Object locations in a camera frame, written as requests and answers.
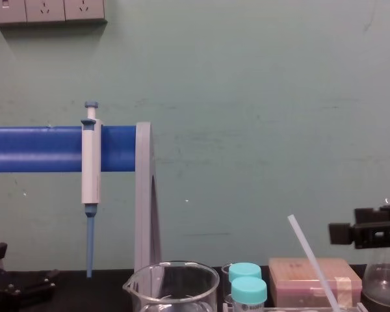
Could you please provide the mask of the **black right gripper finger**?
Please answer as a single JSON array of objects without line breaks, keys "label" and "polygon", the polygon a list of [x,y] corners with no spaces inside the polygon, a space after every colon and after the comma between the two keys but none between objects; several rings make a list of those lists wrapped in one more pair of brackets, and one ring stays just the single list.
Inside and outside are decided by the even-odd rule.
[{"label": "black right gripper finger", "polygon": [[362,224],[331,223],[328,225],[330,244],[354,245],[357,250],[390,248],[390,222]]},{"label": "black right gripper finger", "polygon": [[384,205],[377,209],[357,208],[354,210],[354,216],[357,224],[390,222],[390,205]]}]

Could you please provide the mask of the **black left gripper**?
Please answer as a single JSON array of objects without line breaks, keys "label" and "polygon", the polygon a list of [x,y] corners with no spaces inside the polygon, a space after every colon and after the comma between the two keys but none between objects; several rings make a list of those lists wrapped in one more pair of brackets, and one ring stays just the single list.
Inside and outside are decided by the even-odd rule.
[{"label": "black left gripper", "polygon": [[7,243],[0,242],[0,311],[17,311],[22,305],[23,294],[40,294],[53,290],[60,271],[9,273],[3,270],[7,247]]}]

